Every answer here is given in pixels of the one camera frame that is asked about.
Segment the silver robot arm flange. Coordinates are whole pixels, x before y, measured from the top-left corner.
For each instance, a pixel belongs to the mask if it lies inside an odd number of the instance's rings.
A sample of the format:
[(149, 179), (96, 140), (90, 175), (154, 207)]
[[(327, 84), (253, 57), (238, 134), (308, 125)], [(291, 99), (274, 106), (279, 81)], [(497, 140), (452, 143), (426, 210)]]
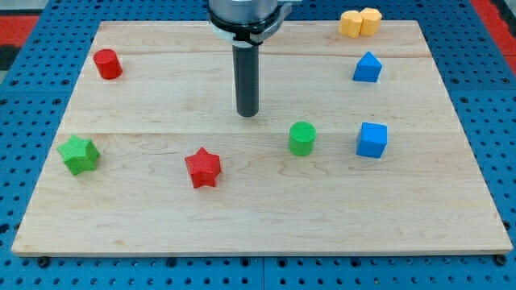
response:
[(214, 31), (234, 45), (259, 46), (273, 36), (293, 4), (277, 0), (209, 0), (208, 19)]

